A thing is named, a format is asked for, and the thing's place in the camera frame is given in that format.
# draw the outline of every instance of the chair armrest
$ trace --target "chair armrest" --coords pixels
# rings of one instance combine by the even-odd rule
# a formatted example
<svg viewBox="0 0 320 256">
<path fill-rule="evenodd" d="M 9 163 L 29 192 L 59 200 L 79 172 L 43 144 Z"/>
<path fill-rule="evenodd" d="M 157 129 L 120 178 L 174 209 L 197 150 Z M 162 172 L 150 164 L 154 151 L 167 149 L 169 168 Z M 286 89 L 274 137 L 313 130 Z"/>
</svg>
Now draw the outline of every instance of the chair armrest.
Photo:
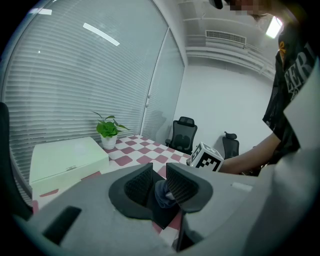
<svg viewBox="0 0 320 256">
<path fill-rule="evenodd" d="M 165 140 L 165 145 L 167 146 L 167 147 L 169 147 L 169 145 L 170 145 L 170 143 L 171 143 L 171 139 L 166 139 Z"/>
</svg>

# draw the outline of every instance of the checkered tablecloth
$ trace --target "checkered tablecloth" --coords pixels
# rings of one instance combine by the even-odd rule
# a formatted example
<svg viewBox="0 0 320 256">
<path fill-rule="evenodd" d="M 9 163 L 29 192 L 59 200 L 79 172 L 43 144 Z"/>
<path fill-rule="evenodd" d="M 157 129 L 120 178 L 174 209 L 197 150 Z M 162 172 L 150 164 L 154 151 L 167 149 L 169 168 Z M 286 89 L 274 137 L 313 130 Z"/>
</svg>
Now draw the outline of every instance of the checkered tablecloth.
<svg viewBox="0 0 320 256">
<path fill-rule="evenodd" d="M 104 151 L 109 155 L 109 168 L 106 172 L 113 172 L 121 168 L 140 164 L 153 163 L 153 170 L 164 178 L 166 178 L 166 163 L 186 164 L 186 160 L 190 157 L 190 155 L 181 153 L 140 135 L 117 139 L 114 149 L 104 149 Z M 90 176 L 83 177 L 81 180 L 101 174 L 104 173 L 98 171 Z M 71 186 L 55 189 L 45 194 L 37 194 L 36 191 L 32 191 L 33 212 L 36 213 L 70 187 Z M 179 212 L 164 230 L 155 223 L 153 223 L 153 227 L 159 233 L 160 237 L 169 245 L 172 245 L 178 236 L 180 221 L 181 213 Z"/>
</svg>

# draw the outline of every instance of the window blinds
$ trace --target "window blinds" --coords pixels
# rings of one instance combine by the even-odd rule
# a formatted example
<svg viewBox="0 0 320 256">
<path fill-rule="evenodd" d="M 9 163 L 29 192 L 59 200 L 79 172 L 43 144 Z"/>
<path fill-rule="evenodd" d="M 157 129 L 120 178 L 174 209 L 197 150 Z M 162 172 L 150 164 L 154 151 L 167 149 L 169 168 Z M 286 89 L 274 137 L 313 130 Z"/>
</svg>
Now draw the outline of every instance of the window blinds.
<svg viewBox="0 0 320 256">
<path fill-rule="evenodd" d="M 176 41 L 168 30 L 148 94 L 142 136 L 165 144 L 172 126 L 184 68 Z"/>
<path fill-rule="evenodd" d="M 36 144 L 100 140 L 91 111 L 115 115 L 130 129 L 122 136 L 140 133 L 168 28 L 150 0 L 51 1 L 45 8 L 51 11 L 37 14 L 19 39 L 2 93 L 13 160 L 28 183 Z"/>
</svg>

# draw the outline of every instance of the chair headrest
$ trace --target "chair headrest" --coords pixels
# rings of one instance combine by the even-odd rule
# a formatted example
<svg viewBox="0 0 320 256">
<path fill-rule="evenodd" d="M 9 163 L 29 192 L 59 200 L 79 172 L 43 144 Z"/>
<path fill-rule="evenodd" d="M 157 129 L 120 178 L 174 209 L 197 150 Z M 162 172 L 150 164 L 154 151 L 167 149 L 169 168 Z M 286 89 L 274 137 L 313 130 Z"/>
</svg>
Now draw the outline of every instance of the chair headrest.
<svg viewBox="0 0 320 256">
<path fill-rule="evenodd" d="M 225 133 L 225 137 L 228 139 L 235 140 L 237 138 L 237 135 L 235 133 L 227 133 L 226 131 L 224 133 Z"/>
<path fill-rule="evenodd" d="M 183 126 L 190 126 L 194 127 L 195 126 L 195 121 L 192 118 L 186 117 L 186 116 L 181 116 L 178 121 L 179 125 Z"/>
</svg>

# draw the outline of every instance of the air vent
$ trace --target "air vent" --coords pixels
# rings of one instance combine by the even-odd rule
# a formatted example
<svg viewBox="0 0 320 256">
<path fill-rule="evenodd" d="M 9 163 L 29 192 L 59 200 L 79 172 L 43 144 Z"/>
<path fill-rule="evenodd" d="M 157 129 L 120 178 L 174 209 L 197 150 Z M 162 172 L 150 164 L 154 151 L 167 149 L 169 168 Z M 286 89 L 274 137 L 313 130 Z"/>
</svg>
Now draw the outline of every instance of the air vent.
<svg viewBox="0 0 320 256">
<path fill-rule="evenodd" d="M 222 31 L 214 31 L 214 30 L 206 30 L 205 37 L 212 38 L 212 39 L 227 40 L 227 41 L 235 42 L 242 45 L 246 45 L 246 42 L 247 42 L 247 38 L 244 36 L 226 33 Z"/>
</svg>

